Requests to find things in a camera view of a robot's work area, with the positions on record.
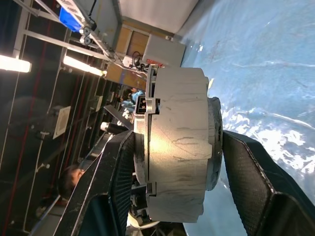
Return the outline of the wooden cabinet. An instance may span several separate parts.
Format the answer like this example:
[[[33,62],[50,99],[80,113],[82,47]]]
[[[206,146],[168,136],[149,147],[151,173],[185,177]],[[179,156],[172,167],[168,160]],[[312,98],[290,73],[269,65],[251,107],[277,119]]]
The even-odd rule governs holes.
[[[124,25],[121,27],[116,47],[114,61],[108,63],[106,79],[112,82],[144,90],[147,73],[135,66],[142,60],[149,34]]]

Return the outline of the white backdrop board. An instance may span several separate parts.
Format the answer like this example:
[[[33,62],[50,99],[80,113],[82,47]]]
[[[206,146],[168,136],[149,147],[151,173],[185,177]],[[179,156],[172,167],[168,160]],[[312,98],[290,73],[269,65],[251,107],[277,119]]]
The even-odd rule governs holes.
[[[122,16],[176,33],[199,0],[119,0]]]

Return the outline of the round motor housing lid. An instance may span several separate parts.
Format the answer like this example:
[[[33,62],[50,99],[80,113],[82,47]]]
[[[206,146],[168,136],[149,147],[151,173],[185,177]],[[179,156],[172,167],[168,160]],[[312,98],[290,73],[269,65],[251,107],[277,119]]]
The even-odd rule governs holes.
[[[147,203],[147,215],[151,216],[150,197],[155,197],[157,193],[157,184],[149,181],[150,165],[150,139],[152,128],[152,115],[158,114],[158,102],[154,98],[155,84],[159,66],[153,64],[149,66],[146,90],[143,95],[136,99],[134,112],[134,167],[136,178],[141,185],[146,187],[145,200]]]

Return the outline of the blue bin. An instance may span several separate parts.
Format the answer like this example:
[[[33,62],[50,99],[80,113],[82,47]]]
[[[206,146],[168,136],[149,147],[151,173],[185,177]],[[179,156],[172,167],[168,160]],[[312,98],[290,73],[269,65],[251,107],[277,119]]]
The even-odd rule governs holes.
[[[63,7],[61,7],[60,9],[59,20],[64,26],[66,26],[72,32],[79,32],[81,29],[81,25]]]

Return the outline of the aluminium frame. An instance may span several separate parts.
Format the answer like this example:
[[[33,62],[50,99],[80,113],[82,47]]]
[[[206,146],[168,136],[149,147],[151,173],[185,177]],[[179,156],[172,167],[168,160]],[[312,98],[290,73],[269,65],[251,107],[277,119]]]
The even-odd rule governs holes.
[[[19,6],[22,7],[22,11],[26,13],[25,18],[20,18],[19,23],[19,33],[17,34],[16,41],[19,39],[22,40],[23,36],[30,36],[44,42],[48,42],[51,44],[55,44],[66,48],[68,50],[78,52],[90,57],[102,59],[105,61],[110,61],[115,63],[118,59],[115,51],[107,44],[107,42],[103,39],[103,34],[99,31],[98,28],[94,28],[92,24],[92,20],[82,11],[80,4],[75,0],[68,0],[70,2],[69,7],[67,7],[63,0],[57,0],[57,2],[66,8],[66,11],[71,14],[71,16],[75,19],[77,23],[81,26],[80,31],[83,36],[83,45],[90,46],[90,43],[87,41],[91,40],[96,43],[97,47],[102,50],[102,53],[97,53],[91,50],[87,50],[85,48],[73,45],[71,43],[67,43],[65,41],[60,41],[33,31],[26,29],[26,26],[23,26],[22,23],[24,20],[27,20],[29,15],[34,15],[35,17],[42,17],[48,19],[50,21],[54,21],[60,23],[59,17],[57,14],[49,8],[42,0],[27,0],[26,2],[22,0],[13,0]]]

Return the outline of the blue plastic table sheet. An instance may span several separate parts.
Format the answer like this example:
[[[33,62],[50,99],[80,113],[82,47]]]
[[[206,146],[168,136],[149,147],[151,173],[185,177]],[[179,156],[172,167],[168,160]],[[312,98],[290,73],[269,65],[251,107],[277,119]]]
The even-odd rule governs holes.
[[[262,144],[315,205],[315,0],[199,0],[177,32],[183,67],[201,68],[222,130]],[[224,155],[187,236],[248,236]]]

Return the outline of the white equipment box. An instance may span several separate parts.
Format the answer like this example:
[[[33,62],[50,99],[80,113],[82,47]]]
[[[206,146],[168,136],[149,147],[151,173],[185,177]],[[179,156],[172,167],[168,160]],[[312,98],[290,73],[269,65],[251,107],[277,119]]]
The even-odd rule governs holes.
[[[185,49],[182,43],[150,34],[142,60],[148,64],[180,67]]]

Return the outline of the dark-haired person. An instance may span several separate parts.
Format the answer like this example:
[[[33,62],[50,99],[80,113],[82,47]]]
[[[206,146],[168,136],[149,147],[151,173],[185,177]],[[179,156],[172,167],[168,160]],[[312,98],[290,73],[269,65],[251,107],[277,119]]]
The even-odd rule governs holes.
[[[69,200],[74,188],[84,173],[85,171],[80,169],[77,164],[65,168],[58,179],[59,195],[62,198]]]

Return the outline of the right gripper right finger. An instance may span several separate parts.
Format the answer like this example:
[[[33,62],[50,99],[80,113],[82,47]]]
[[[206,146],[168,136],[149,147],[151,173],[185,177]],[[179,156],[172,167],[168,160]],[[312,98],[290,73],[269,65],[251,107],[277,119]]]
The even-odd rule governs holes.
[[[224,131],[223,155],[248,236],[315,236],[315,205],[261,143]]]

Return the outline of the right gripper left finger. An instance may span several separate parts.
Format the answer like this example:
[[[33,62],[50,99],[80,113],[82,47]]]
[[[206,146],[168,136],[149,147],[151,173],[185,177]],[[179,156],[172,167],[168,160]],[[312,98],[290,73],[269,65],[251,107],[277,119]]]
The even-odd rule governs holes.
[[[125,236],[134,133],[115,135],[78,181],[60,220],[60,236]]]

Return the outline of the white paper sign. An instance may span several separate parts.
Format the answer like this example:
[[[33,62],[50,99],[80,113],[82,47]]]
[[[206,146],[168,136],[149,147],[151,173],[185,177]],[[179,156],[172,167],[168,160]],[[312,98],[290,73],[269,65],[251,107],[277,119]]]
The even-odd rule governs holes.
[[[63,107],[63,108],[58,110],[56,127],[55,127],[55,131],[54,131],[53,139],[62,135],[66,131],[70,111],[71,111],[70,106]]]

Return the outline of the long ceiling light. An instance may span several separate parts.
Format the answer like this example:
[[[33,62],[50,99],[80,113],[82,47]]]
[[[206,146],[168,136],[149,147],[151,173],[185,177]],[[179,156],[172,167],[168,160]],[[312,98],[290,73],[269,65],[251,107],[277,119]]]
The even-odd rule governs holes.
[[[86,63],[83,63],[83,62],[76,60],[76,59],[69,57],[69,56],[64,57],[63,63],[65,65],[70,66],[70,67],[82,70],[84,72],[89,72],[89,73],[92,73],[92,74],[97,75],[97,76],[106,76],[107,75],[106,70],[100,70],[96,67],[92,67]]]
[[[32,64],[28,61],[21,60],[18,58],[0,55],[0,69],[7,71],[29,73],[32,69]]]

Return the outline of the grey motor housing base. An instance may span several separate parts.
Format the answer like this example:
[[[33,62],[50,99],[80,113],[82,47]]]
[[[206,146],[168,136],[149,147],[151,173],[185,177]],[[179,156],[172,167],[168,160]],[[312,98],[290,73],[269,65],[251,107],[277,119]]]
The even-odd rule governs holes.
[[[195,223],[206,191],[215,188],[222,160],[221,103],[208,97],[209,80],[200,68],[157,70],[146,134],[149,216],[154,221]]]

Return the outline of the person in blue shirt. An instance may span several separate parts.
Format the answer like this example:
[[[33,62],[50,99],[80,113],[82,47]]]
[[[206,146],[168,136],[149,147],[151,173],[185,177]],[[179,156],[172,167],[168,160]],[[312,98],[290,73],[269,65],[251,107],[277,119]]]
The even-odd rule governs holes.
[[[127,88],[126,90],[124,90],[120,98],[121,104],[124,106],[132,107],[135,105],[138,96],[141,96],[144,94],[145,93],[142,90],[138,90],[136,88],[132,88],[132,89]]]

